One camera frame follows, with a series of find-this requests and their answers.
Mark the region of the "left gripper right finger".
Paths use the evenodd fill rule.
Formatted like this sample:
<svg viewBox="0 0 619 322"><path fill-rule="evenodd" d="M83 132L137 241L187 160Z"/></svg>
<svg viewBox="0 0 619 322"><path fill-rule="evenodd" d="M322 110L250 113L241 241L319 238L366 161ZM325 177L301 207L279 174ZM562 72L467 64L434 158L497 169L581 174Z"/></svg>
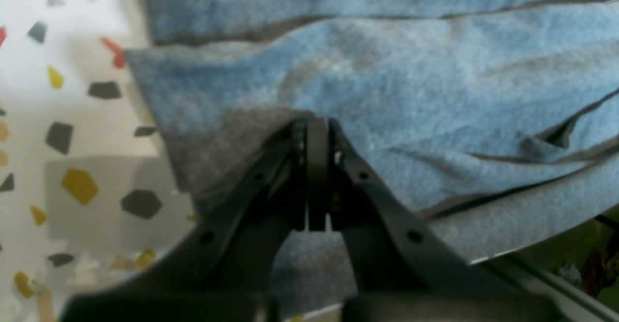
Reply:
<svg viewBox="0 0 619 322"><path fill-rule="evenodd" d="M343 322L563 322L548 296L466 264L396 199L334 119L309 122L309 229L339 232L358 294Z"/></svg>

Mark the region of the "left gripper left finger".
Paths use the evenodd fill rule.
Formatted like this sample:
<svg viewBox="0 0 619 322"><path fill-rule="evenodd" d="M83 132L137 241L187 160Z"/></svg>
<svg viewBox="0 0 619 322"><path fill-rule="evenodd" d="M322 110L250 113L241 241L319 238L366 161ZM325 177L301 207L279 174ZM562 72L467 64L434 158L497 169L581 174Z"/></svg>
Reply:
<svg viewBox="0 0 619 322"><path fill-rule="evenodd" d="M163 260L124 284L71 299L62 322L280 322L269 276L305 226L308 119L285 125L223 205Z"/></svg>

